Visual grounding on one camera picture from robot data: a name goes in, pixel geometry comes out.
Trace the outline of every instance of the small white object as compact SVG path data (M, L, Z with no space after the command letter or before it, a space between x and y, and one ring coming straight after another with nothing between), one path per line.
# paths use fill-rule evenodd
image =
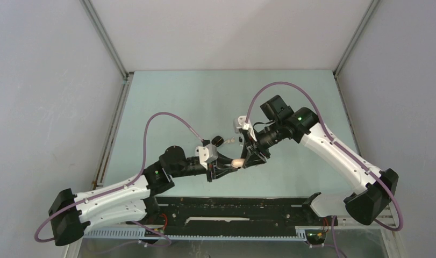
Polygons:
M196 157L199 157L199 163L205 169L207 168L208 163L211 163L218 158L218 151L216 146L213 144L207 144L205 147L197 146L195 153Z
M349 216L346 211L346 204L343 200L349 197L352 192L343 192L336 194L321 193L311 202L311 209L319 217L327 216Z
M244 163L245 159L234 159L231 162L231 166L233 166L234 168L241 168Z
M254 133L253 125L251 124L251 121L248 120L248 123L245 122L246 116L239 116L233 121L233 127L235 130L235 133L240 133L240 129L247 130L249 132L249 135L251 135L251 138L253 138L254 141L258 141L256 139L256 135Z
M186 219L185 225L190 221L225 221L225 222L231 222L231 221L249 221L249 218L240 218L240 217L189 217Z

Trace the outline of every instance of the gray wall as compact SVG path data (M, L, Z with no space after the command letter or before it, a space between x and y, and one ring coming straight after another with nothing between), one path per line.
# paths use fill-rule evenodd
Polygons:
M92 2L140 71L333 69L371 0Z
M436 0L382 1L340 85L362 154L400 175L410 257L436 257Z
M90 189L121 82L79 1L0 1L0 257L61 256L34 231Z

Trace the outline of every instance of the white cable tray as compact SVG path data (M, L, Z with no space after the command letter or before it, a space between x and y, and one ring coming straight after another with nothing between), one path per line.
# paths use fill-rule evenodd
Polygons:
M167 235L172 240L245 240L245 241L306 241L305 230L296 230L297 236L202 236L202 235ZM93 239L158 239L145 236L144 228L103 227L92 230L83 238Z

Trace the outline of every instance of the purple cable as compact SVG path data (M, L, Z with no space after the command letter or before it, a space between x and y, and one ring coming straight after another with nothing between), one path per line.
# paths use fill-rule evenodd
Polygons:
M306 242L306 244L308 245L308 246L311 246L311 248L324 248L324 247L331 247L331 248L333 248L333 249L335 249L335 246L334 245L312 245L312 244L310 244L308 241ZM345 258L347 258L347 255L345 254L345 252L343 252L343 250L341 250L341 249L339 249L339 248L337 248L338 249L338 251L345 257Z
M319 123L322 127L322 129L324 130L325 134L327 134L327 137L329 139L333 139L332 136L329 134L329 132L327 131L327 128L325 128L325 123L324 120L322 119L322 116L320 115L319 109L317 108L315 102L313 101L313 99L310 97L310 95L308 95L308 93L306 93L306 91L304 91L302 88L300 88L299 86L290 83L290 82L272 82L270 84L265 85L262 89L260 89L258 91L258 93L256 93L256 95L253 97L253 100L251 101L251 104L249 105L249 109L248 112L246 113L246 120L245 122L249 121L249 115L251 114L251 109L253 109L253 105L254 102L256 102L256 99L259 97L259 95L266 89L270 88L271 86L275 86L275 85L287 85L287 86L291 86L295 89L297 89L298 91L300 91L303 95L305 95L305 97L309 100L309 102L311 103L311 105L313 106L313 109L315 110L318 118L319 118Z
M335 224L335 220L336 219L337 219L337 216L333 216L332 217L332 239L333 239L333 247L335 248L335 252L337 253L338 258L340 258L340 253L339 253L340 249L338 249L337 240L336 240L336 237L335 237L335 227L334 227L334 224Z
M368 175L370 175L372 178L374 178L381 186L382 188L386 191L387 195L389 195L390 199L392 200L392 202L394 203L394 207L395 210L397 211L397 215L398 215L398 227L393 228L393 227L389 227L387 225L385 225L384 223L380 222L379 220L375 219L376 223L378 223L379 225L381 225L382 227L391 230L391 231L400 231L403 228L404 225L404 221L403 221L403 215L401 212L401 208L398 204L398 201L395 199L394 194L392 194L392 192L390 191L390 189L384 184L384 182L382 182L378 176L376 176L362 161L360 161L355 155L353 155L350 151L348 151L345 147L343 147L343 145L341 145L339 142L333 141L334 138L330 135L330 132L327 130L327 127L325 127L325 123L324 120L322 119L322 116L319 112L319 109L317 108L315 102L313 101L313 99L310 97L310 95L308 95L308 93L306 93L306 91L304 91L302 88L300 88L299 86L290 83L290 82L272 82L270 84L265 85L262 89L260 89L258 91L258 93L256 93L256 95L253 97L253 100L251 101L251 104L249 105L249 109L248 112L246 113L246 121L249 121L249 115L251 114L251 109L253 108L253 105L256 101L256 99L258 98L258 96L266 89L275 86L275 85L287 85L287 86L291 86L295 89L297 89L298 91L300 91L303 95L305 95L305 97L310 101L311 105L313 106L313 109L315 110L318 118L319 118L319 123L322 127L322 130L324 130L324 133L326 134L327 138L330 140L330 142L332 142L335 146L337 146L340 150L342 150L344 153L346 153L346 155L348 155L353 161L355 161L362 169L365 170L365 172L368 173Z
M182 122L187 128L189 128L189 130L197 137L197 138L199 138L199 140L200 141L203 141L203 138L185 121L185 120L183 120L181 117L179 117L179 116L177 116L177 115L175 115L175 114L172 114L172 113L169 113L169 112L158 112L158 113L156 113L156 114L154 114L154 115L152 115L149 119L148 119L148 122L147 122L147 124L146 124L146 126L145 126L145 131L144 131L144 143L143 143L143 151L144 151L144 154L143 154L143 162L142 162L142 168L140 169L140 172L137 174L137 176L132 180L132 181L130 181L129 183L127 183L127 184L124 184L124 185L122 185L122 186L120 186L120 187L116 187L116 188L114 188L114 189L111 189L111 190L108 190L108 191L105 191L105 192L102 192L102 193L99 193L99 194L96 194L96 195L93 195L93 196L91 196L91 197L88 197L88 200L93 200L93 199L96 199L96 198L99 198L99 197L102 197L102 196L104 196L104 195L108 195L108 194L111 194L111 193L113 193L113 192L116 192L116 191L119 191L119 190L121 190L121 189L124 189L124 186L126 186L126 185L131 185L131 184L133 184L135 181L137 181L141 176L142 176L142 174L144 173L144 169L145 169L145 162L146 162L146 137L147 137L147 132L148 132L148 126L149 126L149 124L150 124L150 122L153 120L153 118L155 118L155 117L157 117L157 116L160 116L160 115L162 115L162 114L164 114L164 115L167 115L167 116L171 116L171 117L173 117L173 118L176 118L176 119L178 119L180 122ZM42 228L43 227L45 227L45 225L47 225L47 223L49 223L52 219L54 219L54 218L56 218L56 216L58 216L59 214L61 214L61 213L63 213L63 212L65 212L66 210L69 210L70 208L72 208L72 207L75 207L75 206L77 206L77 205L79 205L79 204L82 204L82 203L84 203L85 202L85 199L83 199L83 200L80 200L80 201L78 201L78 202L75 202L75 203L72 203L72 204L70 204L70 205L67 205L66 207L64 207L64 208L62 208L62 209L60 209L59 211L57 211L57 212L55 212L54 214L52 214L50 217L48 217L48 219L46 219L42 224L40 224L40 226L39 226L39 228L37 228L37 230L35 231L35 233L34 233L34 239L37 241L37 242L39 242L39 243L45 243L45 242L50 242L50 241L53 241L54 240L54 238L48 238L48 239L40 239L39 238L39 233L40 233L40 231L42 230Z
M152 232L152 233L154 233L154 234L156 234L156 235L158 235L158 236L160 236L160 237L166 239L167 241L169 241L169 244L166 244L166 245L153 245L153 244L151 244L151 243L145 243L145 242L143 242L143 241L141 240L141 243L144 243L144 245L152 246L152 247L167 247L167 246L170 246L170 245L172 244L172 240L171 240L170 238L168 238L166 235L164 235L164 234L162 234L162 233L160 233L160 232L157 232L157 231L155 231L155 230L152 230L151 228L149 228L149 227L147 227L147 226L145 226L145 225L142 225L141 223L139 223L139 222L137 222L137 221L132 221L132 223L134 223L134 224L136 224L136 225L138 225L138 226L141 226L141 227L143 227L145 230L150 231L150 232ZM93 253L93 254L106 254L106 253L109 253L109 252L111 252L111 251L113 251L113 250L116 250L116 249L118 249L118 248L120 248L120 247L130 245L130 244L132 244L132 243L139 243L139 240L133 240L133 241L124 242L124 243L122 243L122 244L120 244L120 245L117 245L117 246L114 246L114 247L112 247L112 248L110 248L110 249L108 249L108 250L105 250L105 251L99 251L99 252L96 252L96 251L90 250L90 249L88 248L87 245L86 245L86 248L87 248L87 251L89 251L90 253Z

